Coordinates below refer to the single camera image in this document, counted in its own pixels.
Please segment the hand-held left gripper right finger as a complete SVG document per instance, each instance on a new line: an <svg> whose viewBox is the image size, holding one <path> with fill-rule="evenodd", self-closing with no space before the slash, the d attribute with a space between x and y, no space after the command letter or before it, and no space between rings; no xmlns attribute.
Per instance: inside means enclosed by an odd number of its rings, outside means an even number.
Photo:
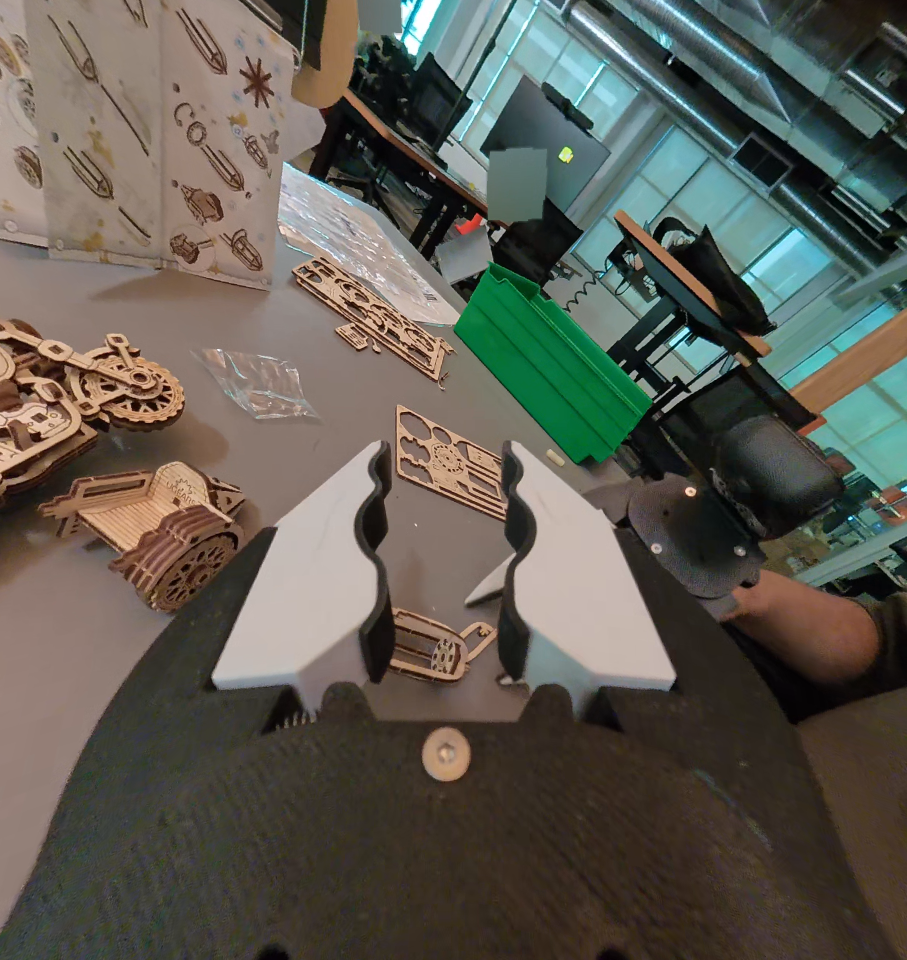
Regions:
<svg viewBox="0 0 907 960"><path fill-rule="evenodd" d="M556 685L584 717L603 688L670 691L676 669L607 515L518 441L502 448L497 655L529 690Z"/></svg>

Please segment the wooden slatted frame piece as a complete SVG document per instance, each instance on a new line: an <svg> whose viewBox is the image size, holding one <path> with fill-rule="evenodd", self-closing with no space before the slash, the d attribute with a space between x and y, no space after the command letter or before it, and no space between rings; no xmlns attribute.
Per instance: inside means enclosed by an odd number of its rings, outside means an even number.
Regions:
<svg viewBox="0 0 907 960"><path fill-rule="evenodd" d="M420 681L453 684L468 668L469 632L401 607L393 607L395 645L389 668Z"/></svg>

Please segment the person's right forearm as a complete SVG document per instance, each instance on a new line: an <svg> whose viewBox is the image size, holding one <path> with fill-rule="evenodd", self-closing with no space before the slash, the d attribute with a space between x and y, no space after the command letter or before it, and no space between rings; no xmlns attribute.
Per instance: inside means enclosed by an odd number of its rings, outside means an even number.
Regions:
<svg viewBox="0 0 907 960"><path fill-rule="evenodd" d="M769 570L762 570L754 585L736 587L732 596L727 621L812 683L851 683L879 658L880 631L856 601Z"/></svg>

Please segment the small wood-top standing desk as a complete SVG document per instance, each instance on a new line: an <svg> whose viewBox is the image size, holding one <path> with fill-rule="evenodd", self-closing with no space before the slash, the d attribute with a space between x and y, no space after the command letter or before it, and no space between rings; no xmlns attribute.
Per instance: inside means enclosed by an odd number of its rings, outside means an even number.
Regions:
<svg viewBox="0 0 907 960"><path fill-rule="evenodd" d="M668 253L624 210L615 212L615 222L639 254L642 266L677 307L687 311L703 328L711 331L711 338L734 355L743 366L749 366L772 353L765 339L739 330L728 323L714 294L698 278Z"/></svg>

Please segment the long wood-top office desk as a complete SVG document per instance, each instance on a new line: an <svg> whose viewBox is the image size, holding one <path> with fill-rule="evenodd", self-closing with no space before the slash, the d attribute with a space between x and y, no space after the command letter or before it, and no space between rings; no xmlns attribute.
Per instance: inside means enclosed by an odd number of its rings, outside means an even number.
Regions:
<svg viewBox="0 0 907 960"><path fill-rule="evenodd" d="M323 110L326 129L315 148L308 173L326 182L338 152L348 143L366 146L375 156L375 170L384 168L398 179L414 174L427 195L426 207L414 228L410 244L425 259L433 257L448 230L460 217L487 215L487 202L457 174L443 169L427 152L380 118L355 92L346 91Z"/></svg>

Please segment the narrow wooden puzzle sheet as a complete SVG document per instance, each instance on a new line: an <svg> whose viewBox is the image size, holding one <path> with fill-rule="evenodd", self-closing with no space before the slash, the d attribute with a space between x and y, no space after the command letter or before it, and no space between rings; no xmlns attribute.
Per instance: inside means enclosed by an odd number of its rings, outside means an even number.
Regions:
<svg viewBox="0 0 907 960"><path fill-rule="evenodd" d="M401 479L502 522L507 499L500 456L455 431L396 407L396 473Z"/></svg>

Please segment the wooden beam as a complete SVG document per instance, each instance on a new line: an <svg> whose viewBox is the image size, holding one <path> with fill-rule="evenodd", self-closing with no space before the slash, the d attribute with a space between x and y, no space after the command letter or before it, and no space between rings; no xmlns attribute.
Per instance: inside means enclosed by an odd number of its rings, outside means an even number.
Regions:
<svg viewBox="0 0 907 960"><path fill-rule="evenodd" d="M907 307L791 388L789 393L811 414L821 416L905 358Z"/></svg>

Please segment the large wooden puzzle sheet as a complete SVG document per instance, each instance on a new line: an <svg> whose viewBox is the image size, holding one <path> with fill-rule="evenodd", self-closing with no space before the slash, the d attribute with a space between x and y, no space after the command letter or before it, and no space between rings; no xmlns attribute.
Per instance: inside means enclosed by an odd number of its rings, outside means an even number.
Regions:
<svg viewBox="0 0 907 960"><path fill-rule="evenodd" d="M323 257L304 261L291 271L297 284L345 320L361 325L392 354L446 390L445 358L456 350L442 337L407 318L351 273Z"/></svg>

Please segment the wooden motorcycle model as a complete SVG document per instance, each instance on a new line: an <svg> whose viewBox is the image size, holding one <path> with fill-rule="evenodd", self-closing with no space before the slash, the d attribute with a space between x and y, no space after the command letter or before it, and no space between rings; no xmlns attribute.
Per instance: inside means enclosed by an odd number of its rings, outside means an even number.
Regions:
<svg viewBox="0 0 907 960"><path fill-rule="evenodd" d="M150 432L185 409L179 380L123 333L87 351L0 319L0 512L112 427Z"/></svg>

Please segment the glossy instruction sheet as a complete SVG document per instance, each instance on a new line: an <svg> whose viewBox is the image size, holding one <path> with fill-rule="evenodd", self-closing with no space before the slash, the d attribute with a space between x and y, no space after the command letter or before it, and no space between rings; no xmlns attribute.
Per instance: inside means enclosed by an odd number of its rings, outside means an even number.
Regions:
<svg viewBox="0 0 907 960"><path fill-rule="evenodd" d="M362 281L406 318L450 329L459 311L396 246L372 209L300 171L282 168L278 228L286 244Z"/></svg>

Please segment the black webcam bar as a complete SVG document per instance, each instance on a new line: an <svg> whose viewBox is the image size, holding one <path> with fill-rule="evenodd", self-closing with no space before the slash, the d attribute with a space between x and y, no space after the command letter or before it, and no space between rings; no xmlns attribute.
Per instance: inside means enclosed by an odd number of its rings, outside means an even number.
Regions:
<svg viewBox="0 0 907 960"><path fill-rule="evenodd" d="M547 101L560 111L568 122L578 126L580 130L587 134L591 133L594 126L593 121L579 110L567 96L547 81L541 83L541 90Z"/></svg>

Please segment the large black monitor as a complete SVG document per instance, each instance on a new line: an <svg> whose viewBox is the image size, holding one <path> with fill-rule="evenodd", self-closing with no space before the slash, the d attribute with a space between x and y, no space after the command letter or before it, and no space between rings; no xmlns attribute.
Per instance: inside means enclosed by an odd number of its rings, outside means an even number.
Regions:
<svg viewBox="0 0 907 960"><path fill-rule="evenodd" d="M563 213L610 155L591 132L566 120L527 76L520 78L480 152L489 158L493 152L522 148L545 151L545 198Z"/></svg>

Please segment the white printed folded cardboard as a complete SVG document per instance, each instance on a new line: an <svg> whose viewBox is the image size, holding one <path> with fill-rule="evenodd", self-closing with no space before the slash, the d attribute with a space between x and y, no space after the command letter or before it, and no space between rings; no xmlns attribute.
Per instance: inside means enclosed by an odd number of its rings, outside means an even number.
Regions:
<svg viewBox="0 0 907 960"><path fill-rule="evenodd" d="M301 51L256 2L0 1L0 238L267 291Z"/></svg>

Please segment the black mesh office chair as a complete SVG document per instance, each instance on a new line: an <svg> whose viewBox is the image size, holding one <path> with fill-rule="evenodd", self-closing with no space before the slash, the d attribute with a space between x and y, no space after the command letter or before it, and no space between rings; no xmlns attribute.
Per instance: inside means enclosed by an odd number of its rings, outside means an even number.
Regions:
<svg viewBox="0 0 907 960"><path fill-rule="evenodd" d="M404 120L416 136L438 150L472 105L473 100L448 76L434 54L427 53L412 76Z"/></svg>

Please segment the tan rounded board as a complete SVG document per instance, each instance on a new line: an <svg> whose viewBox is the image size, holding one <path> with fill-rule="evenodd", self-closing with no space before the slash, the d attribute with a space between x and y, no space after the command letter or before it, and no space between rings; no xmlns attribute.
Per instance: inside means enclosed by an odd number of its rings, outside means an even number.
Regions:
<svg viewBox="0 0 907 960"><path fill-rule="evenodd" d="M319 43L320 68L303 62L291 82L296 101L319 110L340 102L353 74L359 31L357 1L327 1Z"/></svg>

